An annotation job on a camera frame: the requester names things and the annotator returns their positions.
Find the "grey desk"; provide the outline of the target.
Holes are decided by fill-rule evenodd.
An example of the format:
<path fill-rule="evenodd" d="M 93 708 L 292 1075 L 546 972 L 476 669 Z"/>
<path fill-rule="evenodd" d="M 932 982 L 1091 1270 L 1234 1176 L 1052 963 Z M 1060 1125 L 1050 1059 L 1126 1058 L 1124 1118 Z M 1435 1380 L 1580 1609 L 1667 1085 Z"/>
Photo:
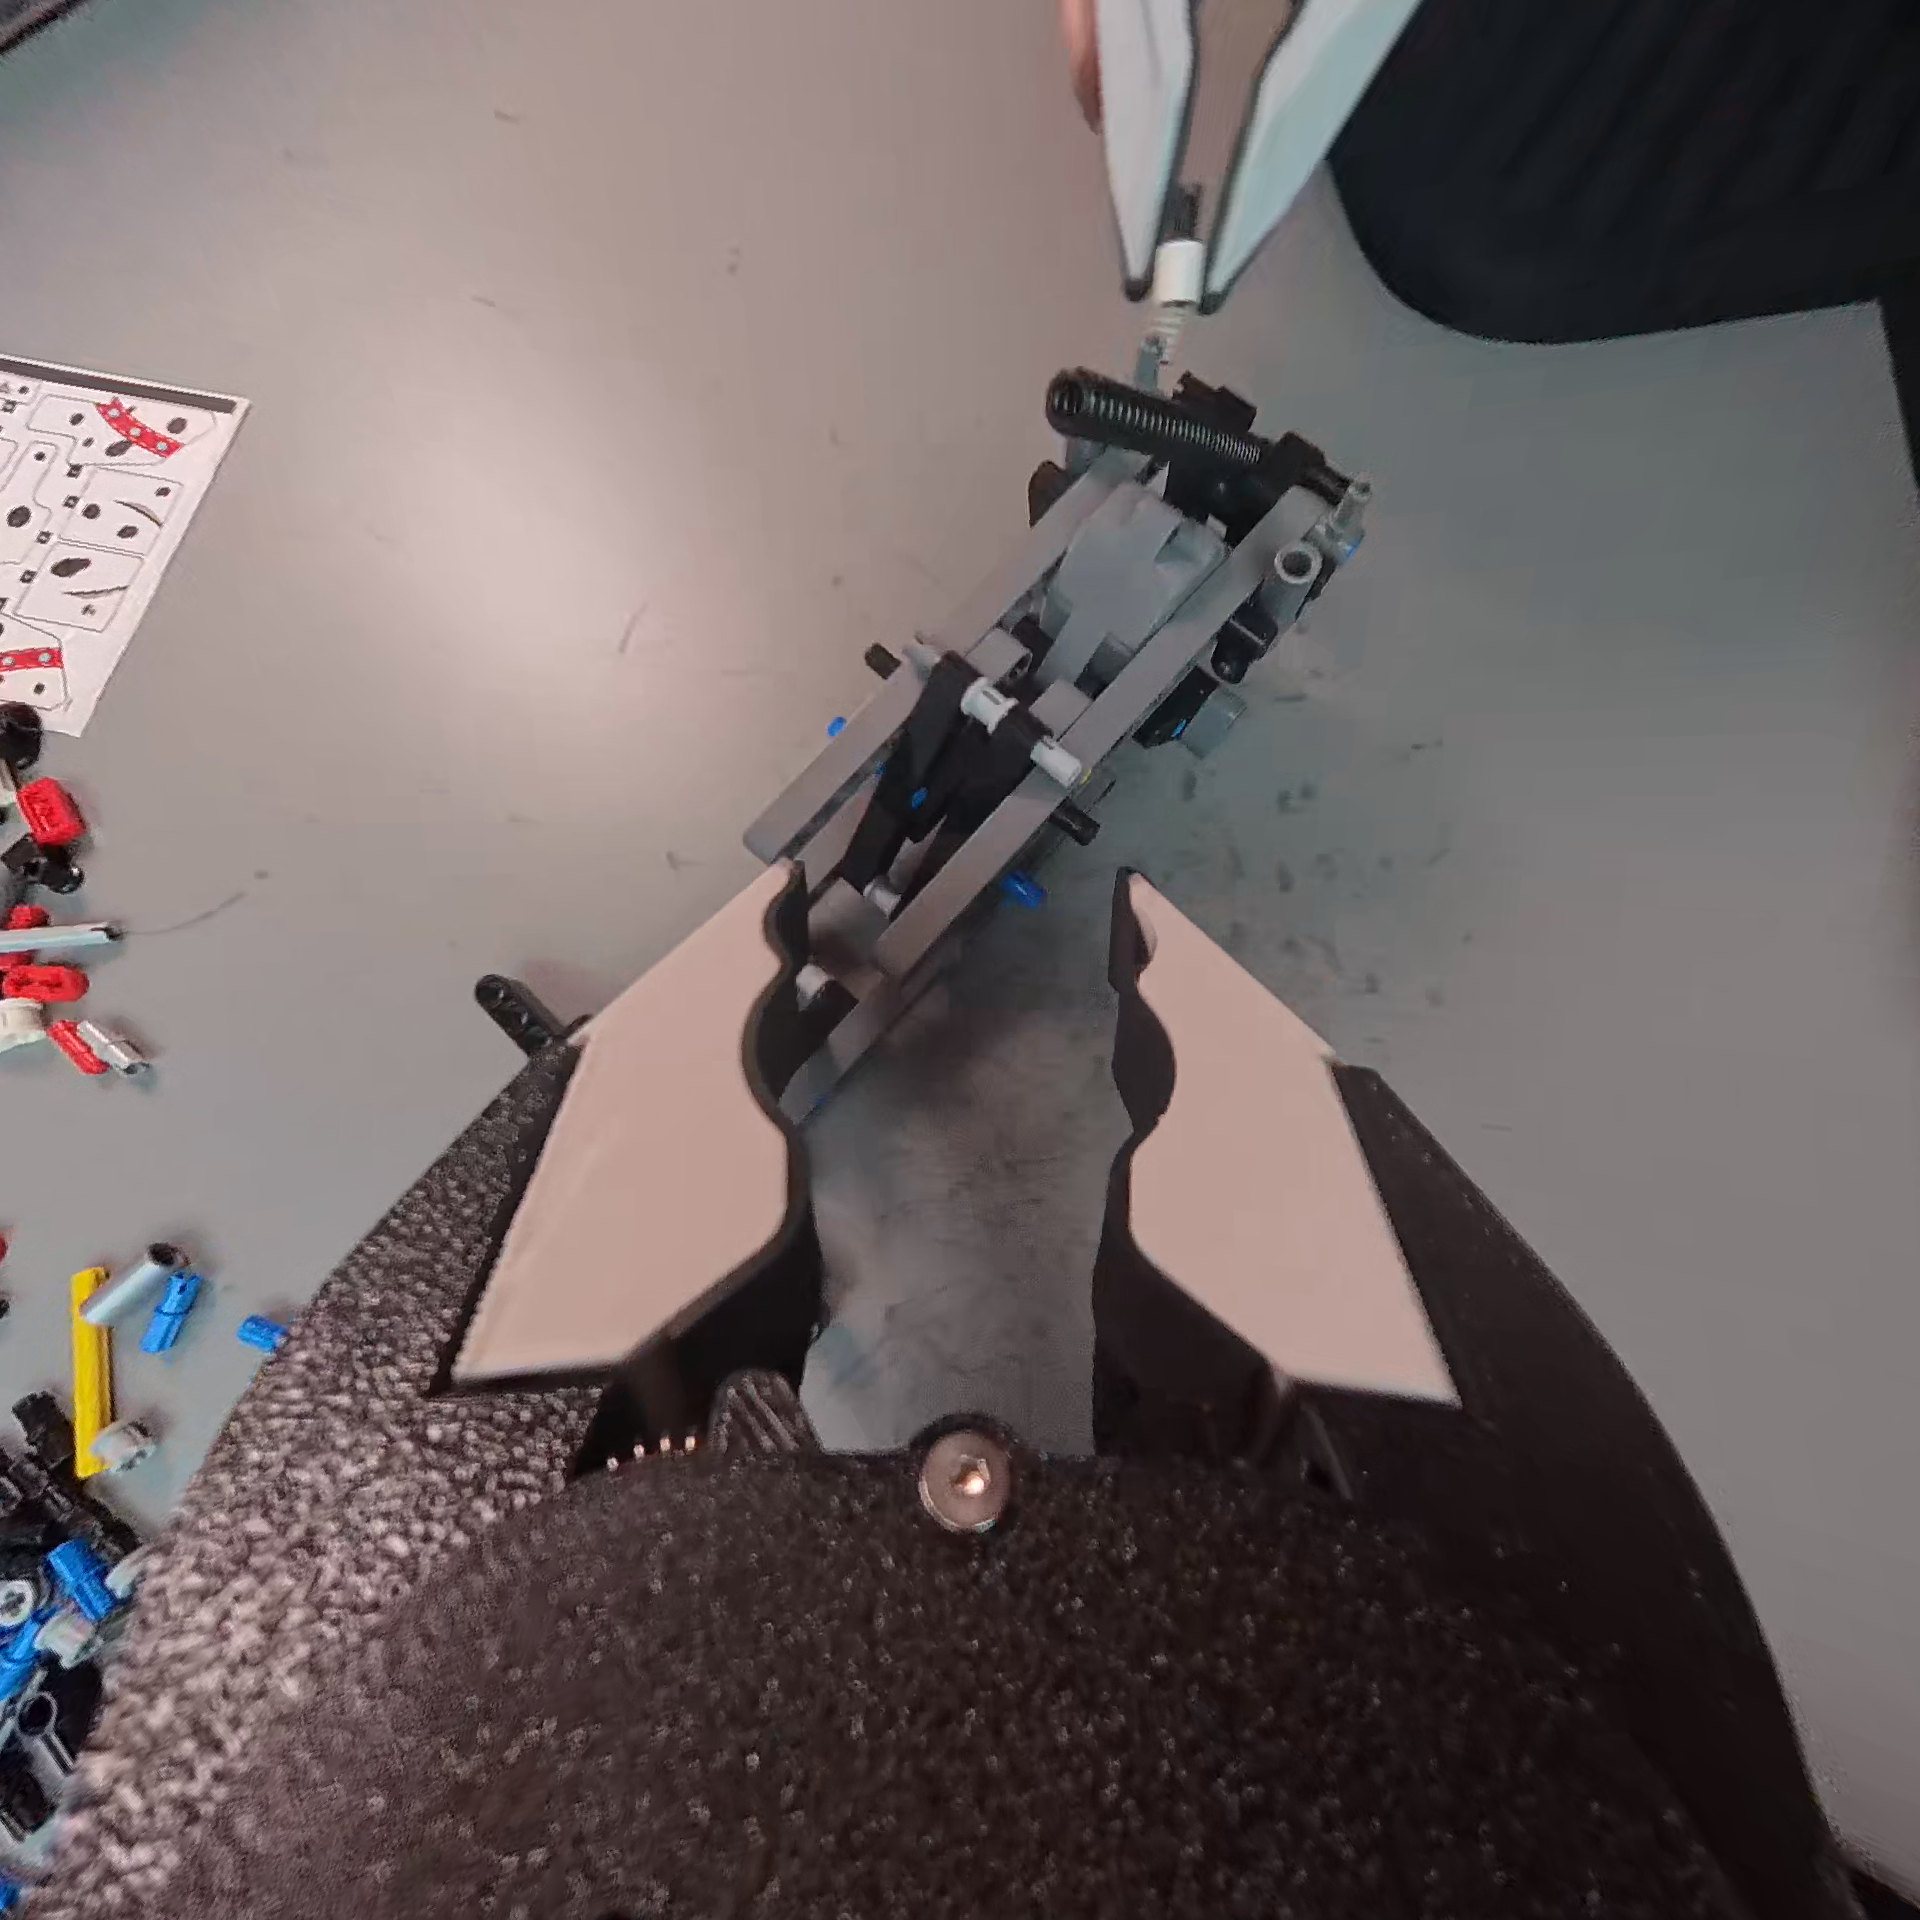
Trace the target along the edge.
<path fill-rule="evenodd" d="M 157 1524 L 298 1313 L 606 1003 L 1025 522 L 1118 367 L 1050 4 L 89 4 L 4 62 L 4 348 L 252 400 L 84 739 L 91 1005 L 4 1059 L 4 1402 L 74 1268 L 205 1261 L 120 1361 Z M 1715 1508 L 1831 1819 L 1917 1881 L 1917 499 L 1870 309 L 1596 348 L 1429 327 L 1325 186 L 1195 367 L 1377 483 L 1197 760 L 1132 762 L 820 1116 L 809 1404 L 1087 1442 L 1145 870 L 1377 1067 Z"/>

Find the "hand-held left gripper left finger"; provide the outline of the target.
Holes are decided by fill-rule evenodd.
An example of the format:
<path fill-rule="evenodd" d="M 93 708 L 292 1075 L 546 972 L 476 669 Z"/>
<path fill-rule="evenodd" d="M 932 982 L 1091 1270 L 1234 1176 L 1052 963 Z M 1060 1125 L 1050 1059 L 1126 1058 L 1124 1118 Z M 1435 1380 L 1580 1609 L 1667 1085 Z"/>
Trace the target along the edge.
<path fill-rule="evenodd" d="M 610 1380 L 807 1232 L 805 1154 L 762 1046 L 807 961 L 807 887 L 764 868 L 565 1044 L 449 1380 Z"/>

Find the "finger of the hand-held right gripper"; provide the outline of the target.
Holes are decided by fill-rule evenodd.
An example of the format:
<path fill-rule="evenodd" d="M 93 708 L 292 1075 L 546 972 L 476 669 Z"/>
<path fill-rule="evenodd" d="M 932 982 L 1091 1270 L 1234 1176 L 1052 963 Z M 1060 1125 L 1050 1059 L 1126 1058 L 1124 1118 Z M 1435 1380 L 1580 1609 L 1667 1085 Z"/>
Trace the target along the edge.
<path fill-rule="evenodd" d="M 1103 153 L 1124 288 L 1130 298 L 1151 298 L 1161 242 L 1199 240 L 1203 187 L 1188 176 L 1199 6 L 1099 2 L 1099 52 Z"/>
<path fill-rule="evenodd" d="M 1213 195 L 1203 307 L 1222 307 L 1329 157 L 1418 2 L 1259 4 L 1234 54 L 1228 155 Z"/>

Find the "black chair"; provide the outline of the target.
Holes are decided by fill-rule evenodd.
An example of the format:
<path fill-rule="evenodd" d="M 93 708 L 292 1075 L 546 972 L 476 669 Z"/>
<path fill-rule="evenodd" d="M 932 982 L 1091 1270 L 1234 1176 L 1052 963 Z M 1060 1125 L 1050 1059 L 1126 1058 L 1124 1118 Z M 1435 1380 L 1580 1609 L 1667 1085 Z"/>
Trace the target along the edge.
<path fill-rule="evenodd" d="M 1874 303 L 1917 458 L 1915 2 L 1427 2 L 1335 141 L 1381 282 L 1582 344 Z"/>

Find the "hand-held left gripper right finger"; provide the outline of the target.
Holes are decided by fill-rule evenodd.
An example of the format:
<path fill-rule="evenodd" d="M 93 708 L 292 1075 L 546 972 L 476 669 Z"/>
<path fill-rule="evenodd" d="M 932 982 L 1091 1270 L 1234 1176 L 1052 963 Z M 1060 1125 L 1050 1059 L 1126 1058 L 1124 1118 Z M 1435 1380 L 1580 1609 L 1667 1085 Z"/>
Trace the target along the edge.
<path fill-rule="evenodd" d="M 1153 1396 L 1257 1386 L 1458 1406 L 1335 1048 L 1151 880 L 1116 876 L 1112 1079 L 1128 1119 L 1099 1340 Z"/>

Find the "pile of blue black pins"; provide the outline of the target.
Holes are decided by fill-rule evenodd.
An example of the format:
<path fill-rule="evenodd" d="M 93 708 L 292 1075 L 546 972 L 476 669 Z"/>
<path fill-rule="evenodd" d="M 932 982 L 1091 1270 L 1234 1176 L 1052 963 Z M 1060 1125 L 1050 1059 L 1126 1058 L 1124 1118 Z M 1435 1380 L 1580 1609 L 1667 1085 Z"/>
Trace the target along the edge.
<path fill-rule="evenodd" d="M 157 1452 L 157 1431 L 115 1400 L 115 1334 L 132 1326 L 138 1357 L 167 1357 L 203 1293 L 202 1268 L 167 1239 L 122 1268 L 76 1270 L 66 1386 L 4 1404 L 4 1904 L 51 1848 L 153 1560 L 149 1535 L 111 1500 Z"/>

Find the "black grey toy car chassis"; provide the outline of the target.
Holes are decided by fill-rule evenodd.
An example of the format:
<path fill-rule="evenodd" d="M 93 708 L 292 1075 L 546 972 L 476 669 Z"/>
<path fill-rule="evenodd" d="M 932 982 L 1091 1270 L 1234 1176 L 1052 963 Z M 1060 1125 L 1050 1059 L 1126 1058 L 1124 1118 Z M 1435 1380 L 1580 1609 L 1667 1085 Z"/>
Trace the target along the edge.
<path fill-rule="evenodd" d="M 1170 392 L 1060 371 L 1029 530 L 930 630 L 869 650 L 871 694 L 747 833 L 803 878 L 803 1052 L 814 1112 L 1043 866 L 1089 847 L 1130 748 L 1207 754 L 1240 686 L 1364 539 L 1373 485 L 1184 373 Z"/>

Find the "pile of red white pieces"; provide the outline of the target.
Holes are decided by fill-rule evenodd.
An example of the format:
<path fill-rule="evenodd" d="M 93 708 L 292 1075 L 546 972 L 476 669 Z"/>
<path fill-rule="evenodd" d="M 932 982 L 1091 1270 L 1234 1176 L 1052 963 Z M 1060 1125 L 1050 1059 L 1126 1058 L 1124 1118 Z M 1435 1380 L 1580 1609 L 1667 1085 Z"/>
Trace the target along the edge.
<path fill-rule="evenodd" d="M 101 953 L 128 932 L 111 920 L 55 918 L 51 903 L 84 893 L 89 829 L 72 791 L 43 771 L 41 713 L 2 708 L 2 1052 L 51 1048 L 89 1079 L 138 1081 L 153 1059 L 89 1009 Z"/>

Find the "printed instruction sheet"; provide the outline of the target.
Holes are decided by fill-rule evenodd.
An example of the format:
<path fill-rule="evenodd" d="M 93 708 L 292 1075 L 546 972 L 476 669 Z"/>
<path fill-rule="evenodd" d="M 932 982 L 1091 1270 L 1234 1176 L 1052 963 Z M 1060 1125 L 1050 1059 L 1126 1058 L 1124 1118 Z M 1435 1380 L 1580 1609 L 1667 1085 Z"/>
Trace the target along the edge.
<path fill-rule="evenodd" d="M 248 412 L 244 396 L 4 356 L 6 704 L 84 735 Z"/>

